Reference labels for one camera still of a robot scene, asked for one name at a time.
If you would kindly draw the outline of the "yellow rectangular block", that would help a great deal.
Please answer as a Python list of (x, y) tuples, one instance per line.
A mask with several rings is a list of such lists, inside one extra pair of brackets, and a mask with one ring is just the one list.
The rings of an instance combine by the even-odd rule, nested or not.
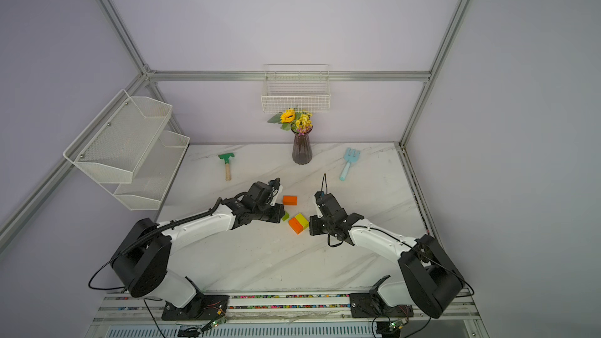
[(309, 220), (306, 219), (305, 216), (303, 216), (303, 214), (297, 214), (294, 217), (294, 220), (296, 222), (296, 226), (301, 230), (304, 231), (309, 227)]

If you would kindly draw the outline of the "orange block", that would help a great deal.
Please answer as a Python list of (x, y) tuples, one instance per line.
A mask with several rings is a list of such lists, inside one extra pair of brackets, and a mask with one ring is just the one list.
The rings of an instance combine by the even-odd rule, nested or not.
[(296, 196), (284, 196), (283, 197), (283, 205), (285, 206), (297, 206), (298, 197)]
[(305, 230), (304, 225), (296, 218), (289, 220), (288, 224), (297, 235), (301, 234)]

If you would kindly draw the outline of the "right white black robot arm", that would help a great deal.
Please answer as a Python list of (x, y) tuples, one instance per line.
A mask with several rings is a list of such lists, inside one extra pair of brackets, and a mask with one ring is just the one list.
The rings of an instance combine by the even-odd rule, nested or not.
[(311, 236), (336, 239), (330, 247), (346, 243), (386, 258), (398, 265), (403, 282), (400, 288), (427, 316), (438, 319), (454, 301), (467, 281), (441, 244), (430, 235), (403, 236), (372, 223), (361, 214), (348, 214), (331, 193), (315, 194), (319, 212), (310, 217)]

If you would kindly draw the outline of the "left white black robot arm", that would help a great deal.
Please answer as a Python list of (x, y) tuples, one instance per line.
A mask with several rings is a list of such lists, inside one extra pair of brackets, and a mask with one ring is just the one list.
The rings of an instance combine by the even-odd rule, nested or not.
[(253, 221), (278, 224), (285, 211), (277, 197), (279, 178), (255, 182), (247, 192), (217, 199), (207, 211), (170, 222), (144, 218), (134, 224), (109, 265), (132, 297), (155, 297), (169, 306), (199, 314), (210, 308), (195, 283), (171, 269), (180, 250), (210, 236), (232, 231)]

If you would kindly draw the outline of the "light blue toy fork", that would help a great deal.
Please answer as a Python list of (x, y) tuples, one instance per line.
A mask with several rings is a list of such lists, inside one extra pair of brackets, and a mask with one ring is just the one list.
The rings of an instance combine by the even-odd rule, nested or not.
[(358, 161), (358, 159), (360, 158), (360, 154), (361, 151), (360, 150), (356, 150), (356, 149), (352, 149), (352, 148), (347, 148), (345, 154), (344, 154), (344, 161), (345, 161), (345, 165), (344, 168), (341, 172), (341, 175), (339, 177), (339, 180), (341, 181), (345, 181), (348, 175), (348, 172), (352, 166), (352, 164), (356, 163)]

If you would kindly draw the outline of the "dark ribbed glass vase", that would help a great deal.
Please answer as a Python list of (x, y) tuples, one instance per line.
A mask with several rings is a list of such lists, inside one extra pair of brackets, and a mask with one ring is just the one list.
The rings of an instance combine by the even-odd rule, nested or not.
[(292, 150), (292, 159), (296, 164), (306, 165), (311, 162), (312, 149), (309, 134), (311, 129), (307, 131), (295, 131), (294, 133), (294, 144)]

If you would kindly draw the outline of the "yellow artificial flower bouquet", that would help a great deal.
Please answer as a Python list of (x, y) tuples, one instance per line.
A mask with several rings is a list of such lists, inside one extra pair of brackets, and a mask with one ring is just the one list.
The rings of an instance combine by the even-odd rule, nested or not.
[(292, 108), (278, 112), (268, 120), (268, 123), (278, 125), (283, 131), (292, 131), (300, 136), (305, 136), (314, 128), (312, 113)]

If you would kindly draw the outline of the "white two-tier mesh shelf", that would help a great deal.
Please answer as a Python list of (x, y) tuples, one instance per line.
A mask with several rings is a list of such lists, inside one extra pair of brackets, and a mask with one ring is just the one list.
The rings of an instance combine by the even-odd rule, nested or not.
[(171, 105), (122, 90), (64, 158), (130, 211), (158, 211), (190, 142), (171, 119)]

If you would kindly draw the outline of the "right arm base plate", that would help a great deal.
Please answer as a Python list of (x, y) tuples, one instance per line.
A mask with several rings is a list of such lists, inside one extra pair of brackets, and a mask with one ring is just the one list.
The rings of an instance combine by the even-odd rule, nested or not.
[(381, 286), (390, 277), (390, 275), (385, 275), (379, 279), (368, 292), (349, 294), (353, 319), (379, 317), (408, 319), (414, 316), (411, 305), (389, 303), (380, 295)]

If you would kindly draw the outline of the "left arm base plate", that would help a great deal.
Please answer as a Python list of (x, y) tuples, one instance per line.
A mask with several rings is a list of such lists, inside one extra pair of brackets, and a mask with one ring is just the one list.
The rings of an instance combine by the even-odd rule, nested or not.
[(182, 308), (167, 302), (161, 316), (162, 320), (216, 322), (225, 317), (229, 306), (229, 295), (204, 294), (189, 277), (186, 277), (186, 280), (196, 292), (194, 298)]

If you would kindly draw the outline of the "aluminium front rail frame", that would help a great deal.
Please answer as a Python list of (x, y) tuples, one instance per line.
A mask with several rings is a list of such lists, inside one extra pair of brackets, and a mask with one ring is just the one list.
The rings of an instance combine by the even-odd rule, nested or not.
[(158, 297), (107, 294), (87, 337), (487, 337), (471, 297), (462, 292), (439, 319), (416, 306), (399, 317), (354, 312), (346, 290), (227, 293), (199, 320), (165, 320), (171, 306)]

